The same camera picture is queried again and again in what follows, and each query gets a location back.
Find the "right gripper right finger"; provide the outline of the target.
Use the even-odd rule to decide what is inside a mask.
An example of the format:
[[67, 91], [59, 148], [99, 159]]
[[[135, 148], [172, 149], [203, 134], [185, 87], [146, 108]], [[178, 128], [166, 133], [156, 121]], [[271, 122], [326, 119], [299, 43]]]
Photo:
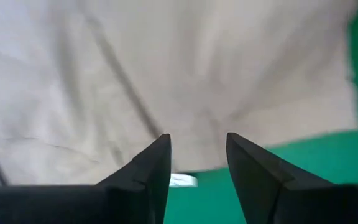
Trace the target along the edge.
[[226, 154], [247, 224], [358, 224], [358, 184], [334, 184], [237, 133]]

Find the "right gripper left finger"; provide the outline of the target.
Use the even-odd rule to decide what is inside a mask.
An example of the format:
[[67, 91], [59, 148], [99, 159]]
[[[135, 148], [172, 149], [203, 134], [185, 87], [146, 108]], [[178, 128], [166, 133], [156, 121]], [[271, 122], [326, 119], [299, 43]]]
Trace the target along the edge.
[[171, 161], [163, 134], [95, 185], [0, 187], [0, 224], [163, 224]]

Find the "beige khaki shorts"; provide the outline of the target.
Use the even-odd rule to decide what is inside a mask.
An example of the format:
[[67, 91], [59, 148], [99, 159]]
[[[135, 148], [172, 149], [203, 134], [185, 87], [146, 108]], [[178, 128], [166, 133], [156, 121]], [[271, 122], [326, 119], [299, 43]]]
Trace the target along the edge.
[[175, 172], [358, 129], [358, 0], [0, 0], [0, 168], [93, 184], [161, 134]]

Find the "green table mat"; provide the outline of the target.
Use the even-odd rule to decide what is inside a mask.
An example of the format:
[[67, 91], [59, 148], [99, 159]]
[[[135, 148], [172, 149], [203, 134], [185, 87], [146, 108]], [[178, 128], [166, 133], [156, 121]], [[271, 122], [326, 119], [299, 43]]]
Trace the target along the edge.
[[[349, 28], [358, 89], [358, 13]], [[358, 131], [330, 134], [272, 150], [335, 183], [358, 183]], [[197, 187], [171, 188], [164, 224], [245, 224], [227, 168], [196, 174]]]

